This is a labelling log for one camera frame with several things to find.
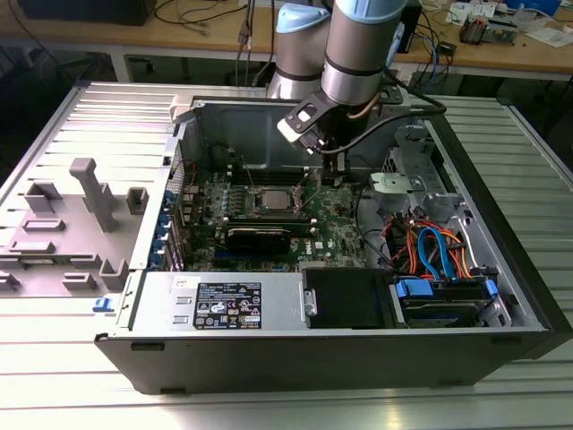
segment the wire bundle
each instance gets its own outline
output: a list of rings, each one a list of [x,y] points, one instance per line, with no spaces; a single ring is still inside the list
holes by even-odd
[[[455,272],[459,278],[472,278],[466,263],[466,245],[462,242],[462,240],[454,235],[451,230],[428,220],[398,219],[396,217],[392,217],[389,219],[386,227],[382,230],[381,237],[386,238],[392,227],[398,227],[402,229],[405,232],[406,237],[406,245],[398,250],[390,260],[390,265],[393,269],[397,271],[407,271],[410,274],[420,276],[423,279],[436,279],[436,271],[433,271],[428,266],[428,263],[432,263],[432,257],[437,253],[437,250],[440,249],[439,244],[436,245],[436,251],[432,252],[431,258],[428,262],[425,261],[425,251],[420,249],[420,241],[418,241],[418,246],[416,246],[416,239],[423,233],[425,229],[429,229],[434,230],[439,235],[441,235],[441,237],[436,237],[434,233],[434,236],[427,235],[428,239],[433,239],[437,242],[440,242],[442,239],[447,245],[448,255],[441,256],[442,267],[444,268],[446,274],[449,272],[446,267],[446,262],[449,261],[448,259],[451,259],[451,261],[454,263]],[[401,267],[398,267],[398,262],[400,262],[400,259],[405,252],[407,252],[408,255],[407,259]],[[423,266],[425,266],[424,269],[418,265],[418,260],[423,263]]]
[[[202,24],[204,22],[208,22],[211,20],[214,20],[216,18],[218,18],[219,16],[224,16],[224,15],[229,15],[230,13],[235,13],[235,12],[239,12],[242,11],[243,9],[246,9],[246,5],[245,6],[240,6],[237,7],[235,9],[231,9],[230,11],[224,11],[222,13],[216,13],[214,15],[208,16],[207,18],[200,18],[198,20],[188,20],[185,17],[187,15],[189,15],[190,13],[195,13],[198,11],[207,11],[209,9],[214,8],[215,6],[217,6],[219,3],[221,3],[222,0],[217,0],[217,2],[215,4],[212,4],[208,7],[203,7],[203,8],[196,8],[196,9],[189,9],[187,11],[181,11],[181,9],[179,8],[178,4],[176,3],[176,1],[178,0],[166,0],[164,3],[160,4],[158,7],[155,8],[155,11],[153,11],[153,15],[160,21],[167,23],[167,24],[175,24],[175,25],[181,25],[182,27],[188,28],[186,26],[188,26],[189,24]],[[169,4],[175,4],[175,6],[177,6],[178,9],[178,21],[171,21],[167,18],[162,17],[159,12],[161,10],[163,10],[167,5]]]
[[[418,79],[413,86],[414,87],[418,86],[420,89],[423,90],[428,84],[431,84],[431,86],[433,86],[445,83],[445,81],[448,79],[449,76],[449,67],[451,66],[454,58],[453,56],[444,55],[446,57],[446,62],[447,62],[446,67],[443,68],[440,72],[438,72],[438,67],[440,64],[440,51],[438,49],[438,46],[441,43],[440,35],[432,28],[430,19],[428,18],[428,15],[424,11],[422,11],[422,16],[424,17],[424,20],[426,21],[427,25],[418,23],[417,28],[422,30],[415,32],[414,35],[422,39],[424,42],[429,43],[432,48],[432,51],[430,51],[425,44],[423,45],[424,48],[426,49],[426,52],[428,52],[428,54],[430,54],[431,57],[426,63],[426,66],[420,73],[420,76],[418,76]],[[430,34],[428,35],[424,33],[423,32],[424,30],[429,31]],[[423,76],[428,71],[428,67],[430,67],[430,65],[433,65],[432,75],[430,79],[423,82]],[[435,81],[436,78],[438,78],[441,75],[443,75],[442,78],[438,82],[436,82]]]

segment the cable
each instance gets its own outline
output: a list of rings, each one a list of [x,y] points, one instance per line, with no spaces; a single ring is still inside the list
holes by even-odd
[[[205,23],[203,23],[203,22],[185,23],[187,21],[186,16],[189,13],[195,13],[195,12],[199,12],[199,11],[208,11],[209,9],[212,9],[215,6],[217,6],[219,3],[221,3],[221,1],[222,0],[217,0],[211,6],[198,7],[195,9],[189,9],[187,11],[182,11],[181,10],[181,0],[175,0],[175,9],[177,10],[177,16],[179,17],[179,21],[181,22],[181,26],[184,27],[185,29],[188,29],[191,31],[197,31],[198,33],[202,34],[203,36],[209,36],[210,33],[203,28],[206,25]]]
[[[14,19],[16,20],[16,22],[18,22],[18,25],[20,25],[21,29],[24,30],[26,32],[26,34],[28,34],[28,36],[30,36],[30,39],[34,40],[34,42],[44,51],[46,52],[46,54],[52,59],[52,61],[54,61],[54,63],[56,63],[56,65],[58,67],[60,67],[60,69],[68,76],[68,78],[70,78],[72,81],[74,81],[74,78],[62,67],[62,65],[60,64],[59,61],[56,60],[56,58],[52,55],[52,53],[50,51],[48,51],[46,49],[46,47],[42,44],[42,42],[40,42],[32,33],[30,30],[28,30],[28,28],[24,25],[24,23],[21,21],[21,19],[18,17],[18,14],[16,13],[16,11],[14,10],[14,7],[12,5],[12,0],[8,0],[8,7],[10,8],[10,13],[12,14],[12,16],[14,17]]]
[[[372,108],[374,108],[374,106],[376,106],[376,103],[378,102],[378,100],[380,99],[380,93],[376,92],[376,94],[374,94],[374,97],[372,97],[372,100],[370,100],[368,102],[368,104],[364,107],[364,109],[362,109],[360,112],[358,112],[357,114],[348,114],[348,119],[360,119],[363,116],[366,116],[370,113],[370,111],[372,110]]]
[[[388,258],[386,258],[386,255],[384,255],[380,249],[378,249],[376,246],[374,246],[368,239],[366,239],[365,233],[363,233],[362,229],[360,228],[360,224],[358,223],[358,209],[360,208],[360,201],[362,200],[362,195],[364,193],[364,190],[366,189],[366,187],[368,186],[368,183],[366,182],[361,188],[360,191],[358,192],[358,199],[356,200],[356,205],[354,208],[354,219],[355,219],[355,227],[356,230],[358,231],[358,236],[360,238],[362,238],[362,240],[364,241],[364,243],[366,245],[368,245],[369,248],[371,248],[381,259],[384,263],[386,263],[387,266],[391,267],[391,265],[389,264],[389,260]]]
[[[249,29],[249,38],[247,40],[247,67],[244,73],[244,86],[249,86],[249,68],[251,63],[251,49],[252,49],[252,30],[254,28],[254,5],[255,0],[248,0],[249,6],[247,7],[247,28]]]
[[[185,24],[198,24],[200,22],[207,22],[207,21],[211,21],[214,20],[215,18],[218,18],[219,16],[224,16],[224,15],[229,15],[230,13],[235,13],[235,12],[239,12],[242,11],[243,9],[245,9],[247,6],[243,5],[240,7],[237,7],[236,9],[231,9],[230,11],[225,11],[222,13],[217,13],[215,15],[209,16],[207,18],[201,18],[200,20],[194,20],[194,21],[187,21],[187,20],[179,20],[179,21],[170,21],[166,18],[163,18],[161,16],[159,16],[159,11],[161,9],[163,9],[165,6],[167,6],[168,4],[172,4],[175,0],[166,0],[165,3],[160,4],[158,7],[155,8],[155,10],[153,11],[153,16],[155,16],[158,20],[160,20],[161,22],[164,22],[166,24],[176,24],[176,25],[185,25]]]
[[[244,45],[240,44],[239,50],[236,53],[236,59],[235,59],[235,86],[236,87],[239,86],[239,61],[241,61],[241,55],[243,54],[243,48],[244,48]]]
[[[391,81],[393,81],[398,87],[401,87],[403,89],[405,89],[406,91],[408,91],[410,94],[412,94],[413,96],[427,102],[430,103],[431,105],[434,105],[435,108],[434,109],[428,109],[428,108],[423,108],[423,110],[416,110],[414,112],[407,112],[405,114],[401,114],[401,115],[396,115],[396,116],[391,116],[390,118],[386,118],[383,119],[382,121],[380,121],[379,123],[373,125],[372,127],[370,127],[368,130],[366,130],[364,133],[360,134],[358,137],[355,137],[348,145],[337,148],[335,150],[321,150],[320,154],[323,155],[336,155],[339,154],[340,152],[345,152],[348,150],[353,149],[356,145],[358,145],[361,141],[363,141],[364,139],[366,139],[368,136],[370,136],[372,133],[374,133],[376,130],[378,130],[379,128],[383,127],[384,125],[393,123],[394,121],[398,121],[398,119],[404,119],[404,118],[411,118],[414,116],[435,116],[435,115],[442,115],[446,112],[446,107],[441,104],[438,100],[434,100],[431,99],[427,96],[424,96],[422,93],[413,90],[413,89],[409,89],[401,80],[399,80],[394,73],[392,73],[389,68],[387,66],[383,67],[383,71],[384,74],[390,78]]]
[[[272,64],[272,56],[275,54],[275,0],[270,0],[270,54],[269,61],[260,69],[252,80],[252,86],[256,87],[259,84],[259,79],[262,74]]]
[[[414,36],[426,40],[430,42],[430,45],[432,45],[433,70],[432,70],[432,77],[430,78],[430,82],[432,82],[436,77],[436,72],[438,71],[438,51],[436,50],[436,46],[434,45],[433,41],[427,36],[418,33],[414,33]]]

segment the black computer case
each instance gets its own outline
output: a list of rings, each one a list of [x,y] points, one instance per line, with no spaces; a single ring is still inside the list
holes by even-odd
[[[143,25],[157,0],[18,0],[32,20],[112,22]]]

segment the blue cable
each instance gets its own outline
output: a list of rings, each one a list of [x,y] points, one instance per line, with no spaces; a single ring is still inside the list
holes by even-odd
[[[423,247],[423,240],[428,235],[436,236],[438,240],[438,247],[440,248],[440,258],[441,258],[441,265],[444,268],[444,274],[447,278],[451,278],[453,280],[458,280],[458,277],[454,273],[454,269],[451,267],[451,264],[448,260],[448,246],[446,245],[446,241],[444,237],[441,235],[440,231],[434,227],[427,227],[420,232],[420,236],[418,236],[418,254],[420,255],[420,261],[422,264],[430,271],[433,275],[434,280],[440,280],[440,274],[436,269],[430,264],[428,258],[426,257],[426,251]]]
[[[430,83],[433,83],[433,80],[436,77],[436,72],[438,70],[438,51],[436,50],[436,46],[434,45],[433,41],[429,37],[418,33],[414,33],[414,35],[420,39],[424,39],[426,42],[432,45],[433,70],[432,70],[432,78],[430,78]]]

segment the paper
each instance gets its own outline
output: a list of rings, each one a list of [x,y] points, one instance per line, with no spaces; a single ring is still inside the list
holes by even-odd
[[[456,25],[464,25],[468,14],[475,16],[486,16],[493,18],[495,14],[495,4],[470,4],[470,3],[454,3],[449,7],[446,22],[453,22]]]
[[[549,27],[526,33],[526,36],[546,43],[551,47],[564,47],[573,42],[573,33],[565,33]]]

